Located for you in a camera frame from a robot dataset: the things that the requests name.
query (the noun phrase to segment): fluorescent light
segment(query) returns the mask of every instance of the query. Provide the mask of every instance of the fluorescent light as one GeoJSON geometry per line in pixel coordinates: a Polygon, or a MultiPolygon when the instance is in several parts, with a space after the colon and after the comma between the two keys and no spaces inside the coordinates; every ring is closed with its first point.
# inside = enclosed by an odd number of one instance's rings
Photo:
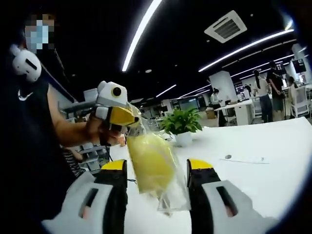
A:
{"type": "Polygon", "coordinates": [[[148,22],[150,21],[151,17],[153,16],[155,10],[158,8],[158,6],[160,5],[162,0],[153,0],[152,4],[150,5],[150,7],[147,9],[140,25],[138,26],[137,28],[137,31],[136,31],[136,34],[135,36],[133,37],[133,40],[131,42],[131,45],[130,45],[130,48],[129,48],[129,51],[127,53],[127,56],[126,56],[126,59],[125,59],[125,62],[123,64],[123,67],[122,67],[122,71],[125,72],[127,71],[128,69],[128,66],[129,66],[129,63],[130,63],[130,60],[132,58],[132,55],[133,55],[133,52],[135,51],[136,49],[136,46],[137,46],[137,43],[138,41],[140,40],[141,36],[142,36],[142,33],[146,27],[146,25],[148,24],[148,22]]]}
{"type": "Polygon", "coordinates": [[[210,86],[211,84],[208,84],[208,85],[206,85],[206,86],[204,86],[204,87],[201,87],[201,88],[199,88],[199,89],[196,89],[196,90],[194,90],[194,91],[191,91],[191,92],[189,92],[189,93],[187,93],[187,94],[184,94],[184,95],[182,95],[182,96],[180,96],[179,98],[182,98],[182,97],[184,97],[184,96],[186,96],[186,95],[188,95],[188,94],[192,94],[192,93],[194,93],[194,92],[196,92],[196,91],[198,91],[198,90],[201,90],[201,89],[203,89],[203,88],[206,88],[206,87],[208,87],[208,86],[210,86]]]}
{"type": "Polygon", "coordinates": [[[286,26],[286,28],[285,28],[285,31],[289,30],[289,29],[292,27],[292,25],[293,25],[293,20],[291,19],[291,20],[288,22],[288,24],[287,24],[287,26],[286,26]]]}
{"type": "Polygon", "coordinates": [[[307,47],[304,47],[303,49],[299,50],[298,53],[304,51],[307,47]]]}
{"type": "Polygon", "coordinates": [[[196,94],[195,96],[200,95],[200,94],[203,94],[203,93],[208,92],[208,91],[210,91],[210,89],[205,90],[205,91],[203,91],[203,92],[201,92],[201,93],[199,93],[199,94],[196,94]]]}
{"type": "Polygon", "coordinates": [[[272,38],[276,38],[276,37],[278,37],[278,36],[281,36],[281,35],[284,35],[284,34],[290,33],[290,32],[293,32],[293,29],[290,29],[290,30],[287,30],[287,31],[282,31],[282,32],[279,32],[279,33],[275,33],[275,34],[270,35],[270,36],[268,36],[268,37],[266,37],[266,38],[262,38],[262,39],[260,39],[260,40],[257,40],[257,41],[255,41],[255,42],[249,44],[249,45],[245,45],[244,47],[241,47],[241,48],[239,48],[238,50],[235,50],[235,51],[229,53],[228,55],[226,55],[226,56],[224,56],[224,57],[221,57],[221,58],[219,58],[218,60],[216,60],[216,61],[214,61],[214,62],[208,64],[207,66],[201,68],[198,72],[202,72],[202,71],[206,70],[207,68],[209,68],[209,67],[215,65],[216,63],[218,63],[218,62],[220,62],[220,61],[222,61],[222,60],[224,60],[224,59],[227,59],[228,57],[230,57],[230,56],[232,56],[232,55],[235,55],[235,54],[237,54],[238,52],[241,52],[241,51],[243,51],[243,50],[246,50],[246,49],[248,49],[248,48],[250,48],[250,47],[252,47],[252,46],[254,46],[254,45],[257,45],[257,44],[262,43],[262,42],[264,42],[264,41],[266,41],[266,40],[269,40],[269,39],[272,39],[272,38]]]}
{"type": "MultiPolygon", "coordinates": [[[[265,69],[265,70],[263,70],[263,71],[260,71],[259,73],[263,73],[263,72],[266,72],[266,71],[268,71],[268,70],[270,70],[270,68],[269,68],[269,69],[265,69]]],[[[254,74],[251,74],[251,75],[249,75],[249,76],[246,76],[246,77],[243,77],[243,78],[240,78],[240,79],[244,79],[244,78],[252,77],[252,76],[254,76],[254,74]]]]}
{"type": "Polygon", "coordinates": [[[159,97],[160,95],[166,93],[167,91],[171,90],[171,89],[174,88],[174,87],[176,87],[176,84],[173,85],[173,86],[171,86],[170,88],[166,89],[164,92],[161,92],[160,94],[158,94],[158,95],[156,96],[156,98],[159,97]]]}
{"type": "MultiPolygon", "coordinates": [[[[288,56],[285,56],[285,57],[282,57],[282,58],[275,59],[274,62],[279,61],[279,60],[282,60],[282,59],[285,59],[285,58],[288,58],[288,57],[291,57],[291,56],[294,56],[294,54],[288,55],[288,56]]],[[[235,74],[235,75],[233,75],[233,76],[231,76],[231,77],[235,77],[235,76],[240,75],[240,74],[242,74],[242,73],[251,71],[251,70],[253,70],[253,69],[256,69],[256,68],[258,68],[258,67],[262,67],[262,66],[268,65],[268,64],[269,64],[269,62],[263,63],[263,64],[261,64],[261,65],[259,65],[259,66],[253,67],[253,68],[251,68],[251,69],[248,69],[248,70],[243,71],[243,72],[240,72],[240,73],[237,73],[237,74],[235,74]]]]}

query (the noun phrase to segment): black ceiling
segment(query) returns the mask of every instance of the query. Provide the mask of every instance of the black ceiling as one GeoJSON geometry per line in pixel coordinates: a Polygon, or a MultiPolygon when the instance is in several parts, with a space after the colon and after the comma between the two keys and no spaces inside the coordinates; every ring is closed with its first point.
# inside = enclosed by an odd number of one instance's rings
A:
{"type": "MultiPolygon", "coordinates": [[[[289,33],[247,49],[199,73],[203,66],[255,40],[284,30],[282,17],[264,1],[163,0],[147,25],[128,70],[121,71],[137,27],[151,4],[141,1],[101,1],[89,5],[52,6],[58,27],[55,48],[65,68],[62,74],[52,50],[39,57],[50,73],[74,95],[102,81],[126,86],[129,100],[176,98],[207,85],[209,75],[220,70],[231,75],[291,54],[295,41],[265,50],[222,69],[256,51],[295,39],[289,33]],[[247,31],[222,44],[204,34],[220,17],[235,10],[247,31]]],[[[245,73],[233,80],[249,75],[245,73]]]]}

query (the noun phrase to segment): plastic bag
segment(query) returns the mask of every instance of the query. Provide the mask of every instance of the plastic bag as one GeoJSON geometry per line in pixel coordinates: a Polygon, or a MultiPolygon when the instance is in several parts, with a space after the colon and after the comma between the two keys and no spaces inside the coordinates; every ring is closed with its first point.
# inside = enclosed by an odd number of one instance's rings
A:
{"type": "Polygon", "coordinates": [[[185,175],[170,144],[148,132],[140,119],[128,132],[127,145],[139,192],[156,196],[159,211],[190,210],[185,175]]]}

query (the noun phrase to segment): black shirt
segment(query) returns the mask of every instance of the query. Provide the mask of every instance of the black shirt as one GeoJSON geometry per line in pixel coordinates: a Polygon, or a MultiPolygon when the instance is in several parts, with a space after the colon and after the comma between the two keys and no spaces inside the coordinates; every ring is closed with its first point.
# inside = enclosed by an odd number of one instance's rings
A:
{"type": "MultiPolygon", "coordinates": [[[[279,74],[279,72],[277,70],[271,69],[268,71],[267,81],[269,84],[270,84],[270,80],[272,80],[272,82],[275,85],[275,87],[277,88],[277,90],[282,92],[283,80],[282,80],[282,76],[279,74]]],[[[283,95],[278,95],[277,92],[275,91],[275,89],[272,87],[272,98],[282,99],[283,95]]]]}
{"type": "Polygon", "coordinates": [[[1,77],[1,148],[6,151],[3,166],[10,168],[5,192],[20,213],[34,220],[51,219],[60,212],[75,176],[53,127],[48,83],[43,77],[31,85],[24,81],[8,71],[1,77]]]}

